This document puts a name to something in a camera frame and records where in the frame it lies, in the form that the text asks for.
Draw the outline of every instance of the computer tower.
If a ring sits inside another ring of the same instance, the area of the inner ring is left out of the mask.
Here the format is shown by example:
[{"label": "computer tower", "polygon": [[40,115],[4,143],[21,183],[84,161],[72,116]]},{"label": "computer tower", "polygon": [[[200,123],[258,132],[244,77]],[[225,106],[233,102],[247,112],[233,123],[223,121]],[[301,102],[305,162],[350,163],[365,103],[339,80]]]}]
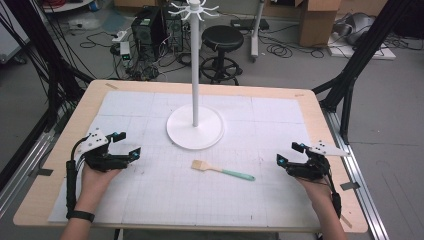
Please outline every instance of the computer tower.
[{"label": "computer tower", "polygon": [[159,58],[159,47],[165,40],[161,11],[158,6],[143,6],[131,24],[138,59],[154,62]]},{"label": "computer tower", "polygon": [[174,15],[169,12],[178,12],[175,7],[163,8],[163,18],[166,26],[166,37],[168,38],[167,44],[170,49],[174,51],[183,51],[183,31],[182,21],[179,14]]},{"label": "computer tower", "polygon": [[165,31],[158,6],[143,6],[131,24],[134,39],[140,44],[159,45],[165,40]]}]

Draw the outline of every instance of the black wristband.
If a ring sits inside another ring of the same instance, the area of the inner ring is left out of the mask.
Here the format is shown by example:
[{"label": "black wristband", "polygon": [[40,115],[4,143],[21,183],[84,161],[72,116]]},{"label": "black wristband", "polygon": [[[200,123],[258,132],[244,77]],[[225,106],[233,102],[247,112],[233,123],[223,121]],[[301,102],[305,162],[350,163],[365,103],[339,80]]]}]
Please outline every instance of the black wristband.
[{"label": "black wristband", "polygon": [[94,214],[82,211],[72,211],[72,213],[69,215],[69,218],[80,218],[93,222]]}]

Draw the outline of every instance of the white paper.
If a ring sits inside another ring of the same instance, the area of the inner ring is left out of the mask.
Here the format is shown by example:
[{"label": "white paper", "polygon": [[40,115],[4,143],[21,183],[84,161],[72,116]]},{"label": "white paper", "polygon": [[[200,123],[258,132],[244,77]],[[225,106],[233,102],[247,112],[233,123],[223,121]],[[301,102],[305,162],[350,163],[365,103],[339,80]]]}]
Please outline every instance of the white paper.
[{"label": "white paper", "polygon": [[[171,113],[189,103],[188,94],[107,94],[88,132],[95,128],[106,135],[126,132],[126,139],[110,144],[110,153],[127,154],[141,147],[141,158],[112,181],[95,222],[319,227],[304,189],[276,164],[277,153],[293,162],[307,159],[291,149],[292,142],[310,144],[296,100],[199,96],[199,103],[217,110],[225,124],[223,138],[200,151],[178,147],[166,132]],[[256,180],[191,169],[194,159],[253,175]],[[51,222],[66,221],[65,187],[49,217]]]}]

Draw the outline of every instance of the brush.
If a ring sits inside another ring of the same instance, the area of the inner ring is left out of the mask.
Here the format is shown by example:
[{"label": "brush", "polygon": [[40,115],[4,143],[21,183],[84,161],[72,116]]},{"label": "brush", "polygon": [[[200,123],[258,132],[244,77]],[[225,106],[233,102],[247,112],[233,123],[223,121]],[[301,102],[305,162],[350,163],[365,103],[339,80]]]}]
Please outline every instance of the brush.
[{"label": "brush", "polygon": [[233,172],[233,171],[229,171],[226,169],[222,169],[222,168],[218,168],[218,167],[214,167],[209,165],[209,163],[205,162],[205,161],[201,161],[201,160],[193,160],[193,163],[191,164],[191,168],[193,169],[197,169],[200,171],[206,171],[206,170],[214,170],[217,172],[221,172],[221,173],[225,173],[234,177],[239,177],[239,178],[243,178],[249,181],[255,181],[255,177],[248,175],[248,174],[244,174],[244,173],[239,173],[239,172]]}]

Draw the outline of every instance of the vertical pole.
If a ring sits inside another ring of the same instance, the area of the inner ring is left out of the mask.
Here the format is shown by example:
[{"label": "vertical pole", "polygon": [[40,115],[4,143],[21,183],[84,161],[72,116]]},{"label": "vertical pole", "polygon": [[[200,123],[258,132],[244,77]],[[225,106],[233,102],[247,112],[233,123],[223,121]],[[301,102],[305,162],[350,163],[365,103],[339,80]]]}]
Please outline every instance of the vertical pole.
[{"label": "vertical pole", "polygon": [[[197,11],[199,0],[190,0],[190,10]],[[199,18],[191,14],[191,81],[193,91],[193,127],[199,126]]]},{"label": "vertical pole", "polygon": [[255,35],[255,36],[257,36],[258,32],[259,32],[259,24],[261,23],[262,10],[264,8],[264,3],[265,3],[265,0],[260,0],[259,5],[258,5],[258,9],[256,10],[255,27],[253,29],[253,34],[252,34],[252,35]]}]

